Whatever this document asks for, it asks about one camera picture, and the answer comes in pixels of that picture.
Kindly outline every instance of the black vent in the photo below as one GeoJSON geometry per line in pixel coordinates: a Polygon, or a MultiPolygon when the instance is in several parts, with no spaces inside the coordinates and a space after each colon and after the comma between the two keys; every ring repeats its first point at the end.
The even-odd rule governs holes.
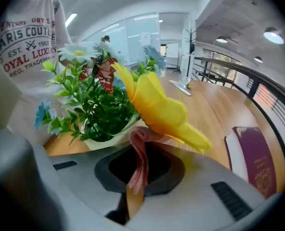
{"type": "Polygon", "coordinates": [[[252,211],[226,182],[213,183],[211,187],[236,221],[247,216],[252,211]]]}
{"type": "Polygon", "coordinates": [[[64,163],[60,163],[60,164],[54,164],[53,166],[56,170],[60,170],[63,168],[72,167],[74,165],[77,165],[77,162],[68,161],[68,162],[64,162],[64,163]]]}

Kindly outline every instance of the blue flower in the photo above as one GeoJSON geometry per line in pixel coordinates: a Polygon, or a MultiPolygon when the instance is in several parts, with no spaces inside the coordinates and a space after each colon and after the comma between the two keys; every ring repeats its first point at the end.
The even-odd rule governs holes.
{"type": "Polygon", "coordinates": [[[87,61],[90,67],[93,67],[91,58],[97,58],[101,54],[98,51],[94,51],[90,44],[65,44],[65,47],[59,50],[60,61],[76,59],[80,64],[87,61]]]}
{"type": "Polygon", "coordinates": [[[42,102],[36,110],[36,120],[35,120],[35,129],[38,130],[42,126],[43,120],[46,118],[46,110],[50,110],[50,102],[42,102]]]}
{"type": "MultiPolygon", "coordinates": [[[[39,104],[38,109],[36,110],[36,120],[35,120],[35,129],[38,130],[42,126],[42,122],[47,118],[46,117],[46,111],[49,112],[51,120],[54,120],[56,118],[56,111],[51,108],[50,102],[42,102],[39,104]]],[[[60,132],[60,129],[54,129],[50,132],[50,134],[56,134],[58,135],[60,132]]]]}
{"type": "Polygon", "coordinates": [[[125,90],[125,86],[124,86],[122,80],[117,78],[116,76],[114,78],[113,86],[114,87],[119,87],[120,90],[125,90]]]}
{"type": "Polygon", "coordinates": [[[155,65],[155,71],[157,74],[160,73],[160,70],[164,70],[166,68],[165,57],[163,57],[153,46],[144,46],[143,51],[149,59],[153,58],[156,61],[157,67],[155,65]]]}

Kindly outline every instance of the white shirt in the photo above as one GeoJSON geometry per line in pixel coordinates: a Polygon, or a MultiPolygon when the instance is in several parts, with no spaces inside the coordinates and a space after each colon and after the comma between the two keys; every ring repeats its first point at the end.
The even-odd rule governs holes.
{"type": "Polygon", "coordinates": [[[54,63],[57,50],[70,42],[58,0],[13,0],[0,19],[0,66],[22,92],[9,127],[32,143],[43,144],[50,137],[46,129],[34,129],[38,104],[47,100],[59,115],[61,111],[53,97],[60,86],[45,86],[54,74],[42,72],[42,64],[54,63]]]}

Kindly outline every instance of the metal railing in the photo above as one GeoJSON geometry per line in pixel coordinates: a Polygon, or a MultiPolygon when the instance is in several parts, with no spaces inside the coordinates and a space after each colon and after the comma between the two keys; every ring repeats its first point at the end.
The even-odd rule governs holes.
{"type": "Polygon", "coordinates": [[[285,158],[284,140],[278,131],[278,128],[274,124],[274,119],[269,117],[261,103],[261,101],[266,103],[270,107],[270,111],[277,115],[285,127],[285,88],[262,73],[245,66],[210,58],[195,57],[195,59],[205,62],[205,66],[194,64],[195,67],[193,67],[192,77],[200,81],[210,82],[212,84],[218,84],[218,82],[220,82],[223,86],[225,86],[225,83],[229,83],[231,85],[230,88],[235,88],[245,94],[256,105],[256,107],[269,122],[279,141],[285,158]],[[209,66],[212,64],[217,64],[229,68],[229,71],[235,70],[248,76],[249,80],[246,85],[246,89],[249,89],[249,91],[246,91],[242,87],[236,85],[234,81],[227,79],[227,76],[222,76],[219,73],[209,69],[208,63],[211,63],[209,66]]]}

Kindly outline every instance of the green leaves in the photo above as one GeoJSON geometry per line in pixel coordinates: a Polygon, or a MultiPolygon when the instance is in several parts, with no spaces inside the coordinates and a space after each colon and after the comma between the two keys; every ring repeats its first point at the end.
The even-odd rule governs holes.
{"type": "Polygon", "coordinates": [[[71,65],[71,64],[69,64],[68,67],[69,67],[69,69],[71,71],[71,74],[75,75],[76,74],[76,68],[73,65],[71,65]]]}
{"type": "Polygon", "coordinates": [[[138,72],[142,75],[144,71],[144,66],[141,62],[138,62],[138,72]]]}
{"type": "Polygon", "coordinates": [[[73,137],[73,139],[70,142],[70,144],[72,144],[73,140],[79,136],[79,132],[74,132],[74,133],[71,134],[71,136],[73,137]]]}
{"type": "Polygon", "coordinates": [[[85,103],[83,103],[82,107],[83,107],[85,112],[88,112],[90,104],[88,102],[85,102],[85,103]]]}
{"type": "Polygon", "coordinates": [[[66,96],[70,96],[71,93],[67,90],[61,90],[58,93],[55,94],[55,97],[66,97],[66,96]]]}
{"type": "Polygon", "coordinates": [[[46,118],[42,121],[42,125],[49,124],[51,122],[50,118],[46,118]]]}
{"type": "Polygon", "coordinates": [[[58,83],[60,83],[60,84],[63,83],[61,74],[56,74],[55,80],[56,80],[58,83]]]}
{"type": "Polygon", "coordinates": [[[65,106],[78,106],[79,102],[75,101],[74,99],[70,98],[65,103],[65,106]]]}
{"type": "Polygon", "coordinates": [[[60,127],[60,121],[59,118],[55,118],[53,121],[51,121],[50,123],[51,129],[48,131],[48,133],[50,133],[51,131],[57,129],[60,127]]]}
{"type": "Polygon", "coordinates": [[[65,87],[67,88],[68,91],[72,91],[72,84],[71,84],[71,81],[70,81],[70,80],[67,79],[67,80],[65,81],[65,84],[64,84],[64,85],[65,85],[65,87]]]}
{"type": "Polygon", "coordinates": [[[63,131],[66,131],[66,132],[70,131],[70,128],[69,128],[69,125],[68,125],[68,121],[66,121],[66,120],[63,121],[61,123],[61,128],[62,128],[63,131]]]}
{"type": "Polygon", "coordinates": [[[59,83],[56,82],[55,79],[50,79],[50,80],[48,81],[48,83],[45,84],[45,86],[50,86],[50,85],[59,85],[59,83]]]}
{"type": "Polygon", "coordinates": [[[81,108],[75,108],[74,111],[78,114],[85,114],[85,112],[81,108]]]}
{"type": "Polygon", "coordinates": [[[69,111],[68,109],[67,109],[67,111],[70,115],[71,124],[73,124],[78,119],[78,116],[76,114],[74,114],[72,111],[69,111]]]}
{"type": "Polygon", "coordinates": [[[79,138],[80,141],[85,141],[85,140],[87,140],[87,139],[89,139],[89,136],[84,135],[84,134],[81,135],[80,138],[79,138]]]}
{"type": "Polygon", "coordinates": [[[74,130],[75,130],[76,132],[79,131],[79,128],[78,128],[77,124],[75,124],[75,123],[74,123],[74,130]]]}
{"type": "Polygon", "coordinates": [[[147,67],[153,67],[156,64],[156,60],[151,60],[147,63],[147,67]]]}
{"type": "Polygon", "coordinates": [[[46,116],[46,118],[48,118],[49,120],[51,119],[51,114],[49,113],[48,109],[45,110],[45,116],[46,116]]]}
{"type": "Polygon", "coordinates": [[[132,76],[133,76],[133,80],[135,82],[137,82],[138,81],[138,75],[135,72],[132,72],[132,76]]]}
{"type": "Polygon", "coordinates": [[[80,103],[82,103],[82,102],[83,102],[83,96],[84,96],[84,94],[83,94],[82,89],[79,89],[78,92],[77,92],[77,95],[76,95],[77,101],[79,101],[80,103]]]}
{"type": "Polygon", "coordinates": [[[73,82],[73,76],[71,76],[71,75],[67,75],[66,77],[65,77],[67,80],[69,80],[71,83],[73,82]]]}
{"type": "Polygon", "coordinates": [[[46,71],[46,72],[54,72],[55,67],[51,62],[44,62],[43,66],[45,69],[42,69],[41,71],[46,71]]]}
{"type": "Polygon", "coordinates": [[[65,69],[62,71],[62,78],[63,79],[65,79],[66,71],[67,71],[67,67],[65,67],[65,69]]]}

